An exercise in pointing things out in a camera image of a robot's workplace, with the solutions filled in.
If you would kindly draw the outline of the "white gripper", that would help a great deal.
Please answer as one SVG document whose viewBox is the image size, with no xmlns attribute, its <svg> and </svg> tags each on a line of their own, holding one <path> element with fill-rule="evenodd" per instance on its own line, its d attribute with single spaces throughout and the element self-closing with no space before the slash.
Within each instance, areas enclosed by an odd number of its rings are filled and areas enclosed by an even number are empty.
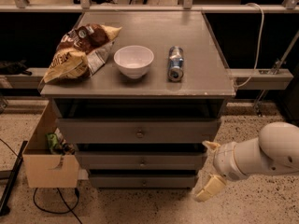
<svg viewBox="0 0 299 224">
<path fill-rule="evenodd" d="M 216 142 L 204 141 L 203 145 L 214 153 L 213 166 L 219 175 L 210 175 L 206 184 L 195 193 L 197 202 L 205 202 L 219 194 L 227 185 L 227 181 L 239 181 L 249 176 L 239 167 L 241 155 L 245 153 L 247 142 L 230 142 L 220 145 Z"/>
</svg>

